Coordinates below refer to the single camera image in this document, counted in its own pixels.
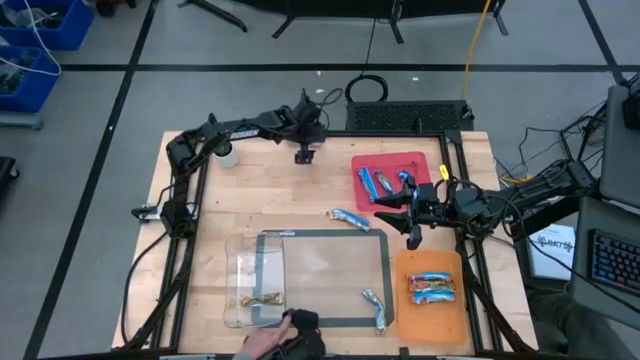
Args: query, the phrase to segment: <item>black metal frame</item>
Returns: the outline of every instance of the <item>black metal frame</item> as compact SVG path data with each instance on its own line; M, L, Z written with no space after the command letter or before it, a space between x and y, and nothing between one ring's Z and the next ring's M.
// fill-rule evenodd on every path
M367 130L356 130L356 131L327 131L327 137L378 137L378 138L390 138L390 137L406 137L406 138L436 138L440 143L440 151L442 156L442 162L448 169L453 169L451 156L449 154L448 144L452 143L454 145L454 149L456 152L456 159L458 162L458 169L460 172L461 179L468 180L469 172L467 169L466 158L464 155L464 149L462 144L462 136L459 131L438 131L438 132L422 132L416 134L411 131L396 131L396 132L380 132L380 131L367 131ZM196 195L195 195L195 208L196 211L199 211L202 206L202 201L204 198L204 185L206 183L207 177L207 169L208 164L205 163L199 172L197 187L196 187ZM188 181L184 184L178 184L175 186L174 194L176 196L185 196L188 193L189 183ZM199 221L199 213L196 214L195 223L197 229L197 223ZM456 244L462 244L462 246L456 246L456 251L460 254L463 261L468 258L468 253L466 250L465 239L462 237L462 233L460 231L455 232L456 236ZM165 265L165 270L162 279L162 287L160 291L160 296L162 297L168 290L169 285L172 282L175 263L178 260L178 246L180 241L186 242L185 254L183 261L191 261L193 259L194 251L195 251L195 241L197 239L197 232L186 239L179 238L171 238L171 243L169 245L169 249L167 251L167 262ZM477 263L477 272L479 274L479 278L481 279L482 286L486 293L489 295L489 298L492 299L491 294L491 285L489 282L489 274L487 270L486 258L484 255L484 250L482 248L482 244L476 242L473 244L474 251L476 252L476 263ZM482 341L482 332L480 329L479 318L478 318L478 309L476 306L474 292L464 284L465 287L465 296L467 302L467 312L469 315L469 325L471 328L471 336L474 347L474 352L476 355L480 355L482 353L486 353L488 350L483 348ZM174 312L173 324L171 326L171 337L170 343L168 347L160 347L160 341L162 338L162 332L164 330L164 318L163 316L158 321L156 327L153 329L151 335L151 341L149 342L149 349L132 349L132 350L117 350L109 353L97 353L97 354L85 354L85 355L77 355L77 356L65 356L56 358L58 360L75 360L75 359L158 359L160 356L167 355L177 355L178 354L178 346L180 342L180 334L182 329L182 323L184 318L184 311L186 305L186 296L189 288L189 276L187 275L187 280L184 285L180 288L178 294L176 295L176 306ZM500 332L496 326L494 319L491 316L488 316L489 321L489 329L490 336L493 346L493 351L497 351L497 353L502 352L502 342L500 337ZM216 358L227 358L232 357L233 354L215 354ZM389 358L389 356L359 356L359 359L377 359L377 358Z

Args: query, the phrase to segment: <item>concrete floor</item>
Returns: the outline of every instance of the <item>concrete floor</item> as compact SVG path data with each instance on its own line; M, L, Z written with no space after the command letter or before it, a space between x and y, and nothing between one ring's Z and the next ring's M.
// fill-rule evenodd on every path
M2 359L23 356L105 134L113 135L113 140L95 193L89 197L92 201L41 357L109 349L139 231L129 210L147 198L164 131L199 125L209 112L219 119L236 119L282 104L293 105L303 87L311 94L318 89L329 91L344 87L358 74L357 66L321 72L311 68L268 72L147 68L135 72L127 88L128 82L123 86L123 78L128 79L126 66L112 66L110 71L88 71L105 69L82 66L128 64L149 1L138 0L135 10L121 6L112 19L96 17L79 51L56 54L61 63L78 66L68 66L58 80L42 110L44 129L0 129L0 154L17 158L22 171L0 209ZM139 63L364 62L371 20L300 18L274 40L270 34L283 16L230 1L212 2L243 19L249 32L241 33L193 6L178 9L174 1L160 1ZM640 64L640 40L634 27L640 3L589 0L588 4L617 63ZM487 18L475 63L542 66L519 67L516 72L474 71L468 98L476 114L476 129L489 132L494 154L511 167L520 162L517 145L525 126L562 128L604 100L614 80L604 71L607 62L578 0L508 0L503 18L510 35L502 36L496 22ZM478 15L403 20L399 26L404 45L395 43L388 25L378 24L370 63L464 64L477 20ZM565 68L568 72L554 67L566 64L585 66ZM389 83L389 100L460 96L461 71L395 70L372 71ZM113 106L122 89L128 92L117 117ZM377 92L377 88L359 84L354 98L374 100ZM326 108L332 128L344 128L345 105L342 100ZM111 126L116 120L117 126ZM525 156L556 139L552 133L532 134L524 147ZM562 156L556 146L531 162L530 172ZM630 339L638 336L627 328L620 331Z

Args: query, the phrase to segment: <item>wooden table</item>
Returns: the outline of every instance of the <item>wooden table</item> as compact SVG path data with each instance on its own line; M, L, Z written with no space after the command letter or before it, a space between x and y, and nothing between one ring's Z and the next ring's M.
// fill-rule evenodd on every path
M154 203L162 188L169 184L170 167L165 145L178 132L164 134L155 174L149 194ZM464 150L470 178L485 189L497 189L498 181L489 139L484 132L463 133ZM225 242L236 235L254 236L265 229L347 229L348 224L330 221L327 210L343 208L357 212L353 201L351 158L371 153L423 151L427 157L432 181L441 179L442 164L437 139L430 138L328 138L316 152L311 166L295 165L297 150L290 144L275 145L261 139L234 142L240 163L222 169L213 157L206 180L195 258L184 313L181 353L235 353L242 345L248 329L232 329L223 323L226 289ZM457 173L455 151L450 146ZM386 223L368 216L372 228L384 230L388 236L393 287L395 289L394 259L405 247L406 235L400 235ZM142 226L135 256L155 240L164 228L159 222ZM497 236L508 239L503 233ZM454 250L455 238L451 229L423 228L421 248ZM128 335L147 318L156 305L165 268L169 241L152 250L138 265L131 281L127 312ZM497 241L484 242L487 266L496 305L525 342L537 348L529 308L520 277L514 250ZM345 281L341 286L348 287ZM486 315L479 302L478 316L484 347L490 349L490 335ZM161 345L168 344L173 309L167 311ZM395 323L384 337L377 337L374 329L327 328L322 337L329 353L397 355L398 348L408 346L412 355L472 354L471 335L463 346L404 343L396 337ZM121 345L119 331L114 346Z

